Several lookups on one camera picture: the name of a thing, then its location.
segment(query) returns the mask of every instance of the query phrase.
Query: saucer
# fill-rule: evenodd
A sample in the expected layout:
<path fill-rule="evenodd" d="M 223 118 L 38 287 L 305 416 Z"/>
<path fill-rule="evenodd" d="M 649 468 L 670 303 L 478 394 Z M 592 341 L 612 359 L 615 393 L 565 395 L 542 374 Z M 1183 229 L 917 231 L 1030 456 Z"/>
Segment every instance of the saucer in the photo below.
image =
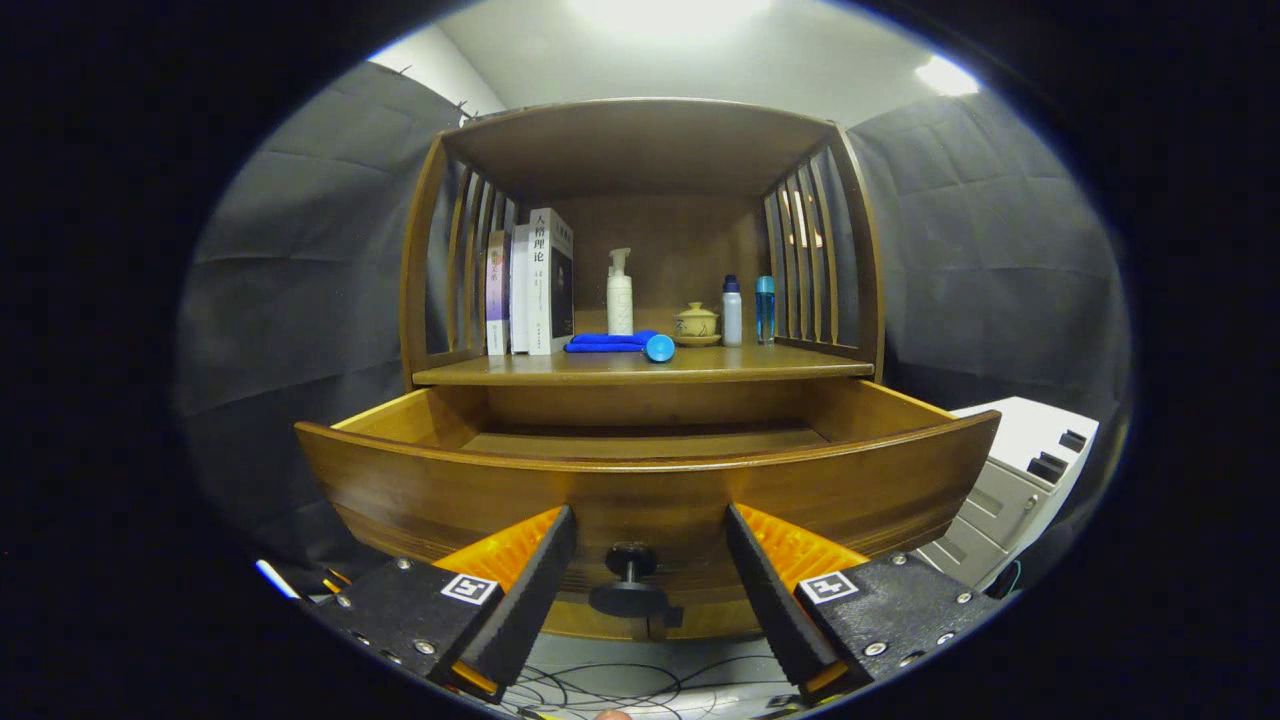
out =
<path fill-rule="evenodd" d="M 719 336 L 718 334 L 691 336 L 691 337 L 672 336 L 671 340 L 676 341 L 677 345 L 684 345 L 686 347 L 704 347 L 707 345 L 716 345 L 717 342 L 719 342 Z"/>

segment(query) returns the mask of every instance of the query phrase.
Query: open drawer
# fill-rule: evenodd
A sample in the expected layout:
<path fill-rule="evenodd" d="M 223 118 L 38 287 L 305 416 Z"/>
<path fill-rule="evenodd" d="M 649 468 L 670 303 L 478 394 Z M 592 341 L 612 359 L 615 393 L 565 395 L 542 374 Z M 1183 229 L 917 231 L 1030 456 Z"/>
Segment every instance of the open drawer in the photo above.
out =
<path fill-rule="evenodd" d="M 438 560 L 561 503 L 577 556 L 544 629 L 634 637 L 585 605 L 620 541 L 654 547 L 684 606 L 668 637 L 756 629 L 722 529 L 740 501 L 864 555 L 940 537 L 1000 414 L 957 419 L 852 378 L 645 386 L 436 386 L 296 429 L 352 533 Z"/>

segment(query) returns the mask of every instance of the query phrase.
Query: blue bottle cap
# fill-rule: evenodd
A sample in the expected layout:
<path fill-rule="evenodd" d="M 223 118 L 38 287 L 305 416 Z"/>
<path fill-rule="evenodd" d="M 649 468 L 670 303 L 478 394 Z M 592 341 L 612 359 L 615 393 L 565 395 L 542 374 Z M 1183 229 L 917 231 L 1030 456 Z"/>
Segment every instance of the blue bottle cap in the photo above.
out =
<path fill-rule="evenodd" d="M 676 354 L 676 342 L 664 334 L 655 334 L 644 343 L 644 355 L 654 363 L 666 363 Z"/>

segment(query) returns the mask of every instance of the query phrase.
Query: white bottle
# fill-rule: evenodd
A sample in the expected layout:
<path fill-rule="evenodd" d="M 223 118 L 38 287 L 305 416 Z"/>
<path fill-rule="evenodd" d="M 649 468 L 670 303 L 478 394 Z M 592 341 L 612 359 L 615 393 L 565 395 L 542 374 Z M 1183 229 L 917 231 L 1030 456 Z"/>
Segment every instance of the white bottle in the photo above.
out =
<path fill-rule="evenodd" d="M 735 275 L 724 275 L 724 347 L 742 347 L 742 295 Z"/>
<path fill-rule="evenodd" d="M 605 286 L 604 306 L 609 318 L 609 334 L 632 334 L 631 328 L 631 278 L 625 273 L 623 265 L 631 255 L 630 247 L 618 247 L 609 251 L 613 266 L 609 268 L 609 281 Z"/>

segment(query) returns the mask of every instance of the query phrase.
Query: gray backdrop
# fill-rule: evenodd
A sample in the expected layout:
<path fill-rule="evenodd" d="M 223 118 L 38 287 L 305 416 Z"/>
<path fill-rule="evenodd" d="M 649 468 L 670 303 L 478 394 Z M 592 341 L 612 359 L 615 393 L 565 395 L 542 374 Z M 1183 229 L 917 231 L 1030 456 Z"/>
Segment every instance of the gray backdrop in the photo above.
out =
<path fill-rule="evenodd" d="M 174 402 L 210 500 L 300 589 L 323 592 L 319 565 L 358 574 L 379 559 L 320 495 L 293 423 L 403 392 L 408 205 L 431 138 L 460 118 L 364 63 L 248 158 L 196 247 Z"/>
<path fill-rule="evenodd" d="M 849 137 L 881 233 L 886 384 L 942 407 L 1016 395 L 1101 423 L 1062 527 L 1046 533 L 1065 548 L 1103 487 L 1129 389 L 1129 316 L 1106 224 L 987 92 L 925 99 Z"/>

